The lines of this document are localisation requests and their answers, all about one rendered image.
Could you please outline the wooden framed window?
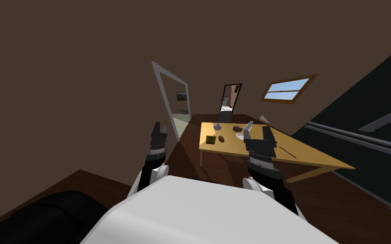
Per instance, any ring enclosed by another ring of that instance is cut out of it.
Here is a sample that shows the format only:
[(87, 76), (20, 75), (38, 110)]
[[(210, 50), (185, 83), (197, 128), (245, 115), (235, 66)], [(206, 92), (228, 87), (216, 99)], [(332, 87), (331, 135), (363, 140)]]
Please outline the wooden framed window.
[(312, 74), (269, 83), (259, 101), (294, 104), (317, 77), (318, 74)]

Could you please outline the dark knife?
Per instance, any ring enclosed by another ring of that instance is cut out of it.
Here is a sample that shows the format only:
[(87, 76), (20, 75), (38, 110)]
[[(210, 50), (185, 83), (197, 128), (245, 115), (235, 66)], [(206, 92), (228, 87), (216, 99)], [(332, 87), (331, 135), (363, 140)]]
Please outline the dark knife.
[(288, 152), (286, 149), (284, 149), (283, 147), (281, 147), (281, 146), (278, 146), (279, 148), (281, 148), (282, 150), (284, 150), (286, 153), (288, 153), (289, 155), (291, 155), (292, 157), (294, 157), (294, 158), (296, 158), (297, 159), (297, 157), (296, 156), (294, 156), (293, 154), (291, 154), (290, 152)]

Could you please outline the large black cabinet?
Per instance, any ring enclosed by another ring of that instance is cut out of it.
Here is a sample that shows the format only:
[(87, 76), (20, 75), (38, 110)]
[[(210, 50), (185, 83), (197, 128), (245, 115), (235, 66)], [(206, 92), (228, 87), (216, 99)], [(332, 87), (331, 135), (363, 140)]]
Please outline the large black cabinet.
[(336, 174), (391, 209), (391, 55), (293, 138), (351, 165)]

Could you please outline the yellow wooden table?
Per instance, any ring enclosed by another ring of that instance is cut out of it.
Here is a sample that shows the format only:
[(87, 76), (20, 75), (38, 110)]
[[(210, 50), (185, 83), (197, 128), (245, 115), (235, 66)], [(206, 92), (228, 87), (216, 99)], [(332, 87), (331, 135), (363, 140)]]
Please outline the yellow wooden table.
[[(233, 126), (235, 126), (234, 124), (221, 123), (222, 128), (220, 130), (214, 130), (213, 125), (214, 123), (210, 122), (203, 122), (201, 124), (199, 145), (200, 152), (213, 152), (248, 157), (249, 153), (246, 150), (244, 142), (236, 136), (236, 132), (232, 129)], [(308, 146), (275, 128), (272, 128), (271, 131), (276, 140), (276, 148), (274, 149), (276, 158), (273, 158), (273, 161), (311, 165), (315, 167), (314, 170), (287, 179), (286, 181), (288, 183), (297, 182), (337, 169), (354, 169), (351, 165)], [(206, 136), (216, 136), (215, 144), (206, 144)], [(221, 143), (218, 140), (218, 136), (223, 136), (225, 142)], [(288, 152), (296, 156), (297, 159), (286, 153), (278, 146), (286, 149)]]

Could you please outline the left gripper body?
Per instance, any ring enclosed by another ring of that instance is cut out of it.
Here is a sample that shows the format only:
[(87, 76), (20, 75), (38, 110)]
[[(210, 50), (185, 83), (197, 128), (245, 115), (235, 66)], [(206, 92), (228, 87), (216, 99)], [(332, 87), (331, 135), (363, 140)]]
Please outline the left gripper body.
[(151, 146), (164, 146), (167, 136), (167, 133), (153, 132), (151, 134)]

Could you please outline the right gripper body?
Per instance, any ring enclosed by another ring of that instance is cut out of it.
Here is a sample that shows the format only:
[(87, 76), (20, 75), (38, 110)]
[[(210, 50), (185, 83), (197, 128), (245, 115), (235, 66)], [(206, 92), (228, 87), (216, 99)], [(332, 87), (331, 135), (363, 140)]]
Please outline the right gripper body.
[(275, 139), (244, 139), (250, 158), (276, 158), (276, 143)]

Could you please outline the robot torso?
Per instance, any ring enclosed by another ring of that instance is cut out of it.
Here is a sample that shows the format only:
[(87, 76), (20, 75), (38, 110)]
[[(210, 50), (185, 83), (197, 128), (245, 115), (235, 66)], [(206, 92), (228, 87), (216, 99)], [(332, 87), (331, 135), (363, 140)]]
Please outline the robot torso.
[(81, 244), (338, 244), (265, 193), (165, 176), (112, 207)]

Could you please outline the black framed mirror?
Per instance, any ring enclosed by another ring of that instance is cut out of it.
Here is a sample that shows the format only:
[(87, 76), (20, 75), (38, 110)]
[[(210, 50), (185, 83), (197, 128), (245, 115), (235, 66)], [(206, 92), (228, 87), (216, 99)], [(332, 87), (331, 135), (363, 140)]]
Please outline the black framed mirror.
[(241, 88), (242, 83), (224, 85), (219, 114), (224, 111), (233, 113)]

